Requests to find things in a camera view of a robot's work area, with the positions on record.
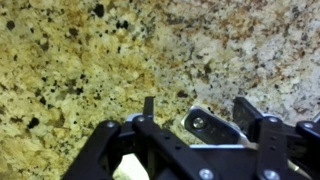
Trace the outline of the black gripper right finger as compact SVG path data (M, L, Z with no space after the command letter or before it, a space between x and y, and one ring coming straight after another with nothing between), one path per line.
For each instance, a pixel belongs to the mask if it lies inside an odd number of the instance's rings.
M258 145L260 180L320 180L318 122L286 125L280 118L263 115L244 97L234 99L233 120Z

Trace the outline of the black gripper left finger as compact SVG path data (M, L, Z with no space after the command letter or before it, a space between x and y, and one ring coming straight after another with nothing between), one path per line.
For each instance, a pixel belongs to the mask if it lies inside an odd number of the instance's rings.
M123 124L100 122L62 180L112 180L122 157L137 157L150 180L217 180L214 167L153 121L154 98L143 112Z

